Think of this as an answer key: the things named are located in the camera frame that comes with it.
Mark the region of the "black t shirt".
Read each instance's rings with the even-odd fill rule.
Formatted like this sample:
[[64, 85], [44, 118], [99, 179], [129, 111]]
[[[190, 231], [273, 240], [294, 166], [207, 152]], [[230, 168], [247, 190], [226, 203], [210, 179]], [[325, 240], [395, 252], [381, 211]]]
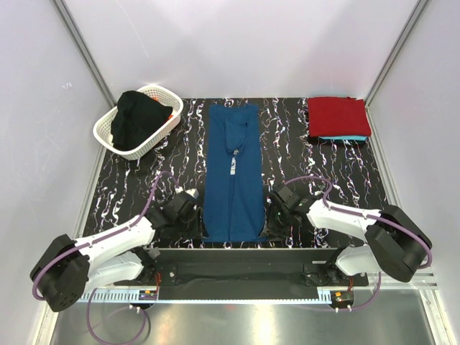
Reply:
[[113, 147], [119, 151], [134, 150], [166, 122], [153, 113], [153, 98], [138, 91], [125, 91], [117, 103], [117, 114], [111, 122]]

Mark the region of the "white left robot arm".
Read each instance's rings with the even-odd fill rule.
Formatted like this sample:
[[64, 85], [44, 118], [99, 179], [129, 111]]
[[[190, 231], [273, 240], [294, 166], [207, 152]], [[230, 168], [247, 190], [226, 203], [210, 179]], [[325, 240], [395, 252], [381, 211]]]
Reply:
[[146, 247], [161, 239], [200, 237], [198, 197], [195, 188], [178, 188], [166, 204], [152, 205], [143, 213], [93, 236], [53, 239], [30, 272], [33, 293], [54, 312], [61, 312], [84, 293], [116, 282], [141, 285], [155, 277], [155, 258]]

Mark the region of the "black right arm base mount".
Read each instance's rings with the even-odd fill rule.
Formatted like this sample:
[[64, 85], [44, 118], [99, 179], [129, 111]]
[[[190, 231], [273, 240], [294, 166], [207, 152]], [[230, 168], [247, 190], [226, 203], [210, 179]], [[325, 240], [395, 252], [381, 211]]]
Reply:
[[305, 285], [312, 288], [326, 287], [366, 287], [369, 285], [367, 275], [348, 276], [334, 264], [327, 261], [307, 262], [303, 265]]

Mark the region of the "blue printed t shirt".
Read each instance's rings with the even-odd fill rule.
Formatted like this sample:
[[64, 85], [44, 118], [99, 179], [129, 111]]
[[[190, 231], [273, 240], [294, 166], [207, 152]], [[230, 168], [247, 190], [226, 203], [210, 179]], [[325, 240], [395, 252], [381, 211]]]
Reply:
[[253, 242], [265, 224], [259, 108], [209, 110], [203, 223], [208, 242]]

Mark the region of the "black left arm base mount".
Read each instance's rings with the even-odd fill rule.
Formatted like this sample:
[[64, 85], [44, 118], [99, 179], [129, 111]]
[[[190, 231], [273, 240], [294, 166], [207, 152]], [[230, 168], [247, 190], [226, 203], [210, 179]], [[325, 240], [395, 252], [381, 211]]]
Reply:
[[159, 282], [162, 286], [173, 286], [177, 282], [178, 264], [165, 255], [160, 254], [155, 259], [145, 257], [146, 266], [140, 275], [133, 280], [121, 280], [115, 282], [115, 286], [153, 286]]

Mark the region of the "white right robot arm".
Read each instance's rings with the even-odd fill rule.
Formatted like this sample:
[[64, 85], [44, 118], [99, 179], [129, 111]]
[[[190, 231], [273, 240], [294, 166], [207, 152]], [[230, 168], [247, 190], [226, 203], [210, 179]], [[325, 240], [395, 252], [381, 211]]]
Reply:
[[287, 184], [268, 195], [267, 231], [286, 237], [295, 226], [309, 225], [357, 238], [360, 247], [338, 248], [311, 275], [315, 285], [342, 285], [361, 273], [383, 272], [399, 282], [432, 262], [432, 243], [399, 207], [382, 210], [341, 206], [326, 195], [301, 196]]

